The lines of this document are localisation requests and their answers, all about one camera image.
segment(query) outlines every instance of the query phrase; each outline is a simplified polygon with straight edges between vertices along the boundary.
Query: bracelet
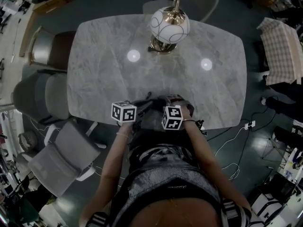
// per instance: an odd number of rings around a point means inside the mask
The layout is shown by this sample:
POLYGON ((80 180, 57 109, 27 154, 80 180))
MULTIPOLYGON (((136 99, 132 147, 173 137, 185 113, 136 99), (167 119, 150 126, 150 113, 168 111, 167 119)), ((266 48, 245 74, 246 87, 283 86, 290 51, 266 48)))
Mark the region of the bracelet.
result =
POLYGON ((124 136, 126 138, 129 138, 126 134, 122 134, 122 133, 119 133, 119 132, 117 132, 116 135, 121 135, 121 136, 124 136))
POLYGON ((194 119, 184 119, 182 122, 185 122, 185 121, 192 121, 192 122, 196 122, 194 119))

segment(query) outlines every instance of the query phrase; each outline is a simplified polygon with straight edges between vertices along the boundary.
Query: brown chair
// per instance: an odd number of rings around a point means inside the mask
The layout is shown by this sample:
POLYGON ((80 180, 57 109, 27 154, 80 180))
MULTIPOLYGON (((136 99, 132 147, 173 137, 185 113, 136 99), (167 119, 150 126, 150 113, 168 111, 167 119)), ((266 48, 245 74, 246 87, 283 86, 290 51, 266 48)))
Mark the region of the brown chair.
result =
POLYGON ((67 70, 75 34, 76 31, 67 31, 54 35, 39 27, 29 45, 29 64, 35 63, 67 70))

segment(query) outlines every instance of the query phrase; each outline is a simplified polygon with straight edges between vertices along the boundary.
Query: power strip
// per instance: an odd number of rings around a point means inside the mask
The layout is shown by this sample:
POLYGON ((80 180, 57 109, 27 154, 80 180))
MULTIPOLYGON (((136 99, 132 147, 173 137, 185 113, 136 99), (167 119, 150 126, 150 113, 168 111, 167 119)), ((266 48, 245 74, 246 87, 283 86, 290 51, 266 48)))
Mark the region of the power strip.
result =
POLYGON ((253 127, 255 127, 255 126, 256 126, 256 121, 253 120, 252 122, 246 123, 246 124, 244 125, 244 129, 245 129, 245 130, 248 130, 249 127, 253 128, 253 127))

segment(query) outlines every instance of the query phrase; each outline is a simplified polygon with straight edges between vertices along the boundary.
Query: gray marble tabletop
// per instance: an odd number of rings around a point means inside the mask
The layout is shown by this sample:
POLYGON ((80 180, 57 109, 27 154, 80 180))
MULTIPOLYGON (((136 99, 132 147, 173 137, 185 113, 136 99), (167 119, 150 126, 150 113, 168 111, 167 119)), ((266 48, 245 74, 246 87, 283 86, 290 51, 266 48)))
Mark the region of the gray marble tabletop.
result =
MULTIPOLYGON (((150 19, 151 15, 121 15, 79 26, 67 74, 70 113, 115 124, 112 102, 144 99, 151 91, 154 97, 183 96, 195 107, 194 119, 205 121, 205 129, 238 125, 246 94, 242 40, 191 20, 189 35, 174 51, 147 52, 150 19)), ((160 113, 149 112, 143 127, 159 130, 160 121, 160 113)))

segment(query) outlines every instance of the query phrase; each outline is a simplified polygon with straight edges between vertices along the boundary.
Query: shoulder strap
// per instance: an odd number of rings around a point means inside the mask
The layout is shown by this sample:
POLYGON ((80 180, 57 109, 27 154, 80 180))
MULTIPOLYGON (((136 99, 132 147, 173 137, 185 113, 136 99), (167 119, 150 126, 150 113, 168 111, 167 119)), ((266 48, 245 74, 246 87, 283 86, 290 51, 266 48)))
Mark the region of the shoulder strap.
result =
POLYGON ((238 206, 232 200, 223 200, 223 227, 247 227, 249 226, 250 218, 251 212, 248 209, 238 206))
POLYGON ((86 224, 86 227, 108 227, 108 215, 105 212, 94 213, 86 224))

